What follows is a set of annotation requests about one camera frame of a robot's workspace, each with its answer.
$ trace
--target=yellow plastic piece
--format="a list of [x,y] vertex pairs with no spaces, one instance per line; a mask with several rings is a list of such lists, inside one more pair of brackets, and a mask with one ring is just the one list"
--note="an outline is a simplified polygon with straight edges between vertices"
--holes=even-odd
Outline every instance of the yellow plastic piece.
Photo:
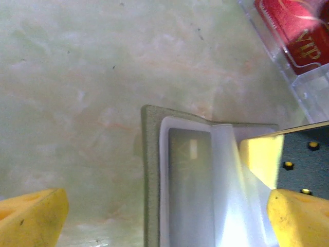
[[271,189],[277,187],[283,143],[284,135],[257,137],[240,143],[242,162]]
[[0,201],[0,247],[54,247],[67,213],[64,189]]
[[328,200],[275,189],[267,213],[280,247],[329,246]]

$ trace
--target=clear plastic box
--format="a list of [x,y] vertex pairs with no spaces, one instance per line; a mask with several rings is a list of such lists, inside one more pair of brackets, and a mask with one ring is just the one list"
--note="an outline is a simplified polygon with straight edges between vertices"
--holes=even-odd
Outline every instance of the clear plastic box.
[[329,64],[296,75],[287,57],[293,61],[278,32],[270,30],[254,5],[254,0],[238,0],[247,18],[264,43],[269,57],[277,65],[289,87],[304,109],[310,123],[329,119]]
[[[176,144],[173,156],[180,154],[183,159],[173,165],[169,161],[172,128],[208,133],[210,147],[200,139],[194,140],[193,149],[191,142]],[[266,210],[271,189],[240,162],[237,148],[248,136],[273,131],[269,126],[211,126],[175,117],[163,119],[159,135],[160,247],[279,246]],[[212,158],[193,163],[197,158],[191,153],[202,156],[205,148]]]

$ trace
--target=marble surface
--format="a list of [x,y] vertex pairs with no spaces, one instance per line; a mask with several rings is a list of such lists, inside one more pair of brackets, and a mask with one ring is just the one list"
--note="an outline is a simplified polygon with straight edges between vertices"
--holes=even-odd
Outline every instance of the marble surface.
[[58,246],[142,246],[144,104],[305,123],[235,1],[7,0],[0,30],[0,195],[64,187]]

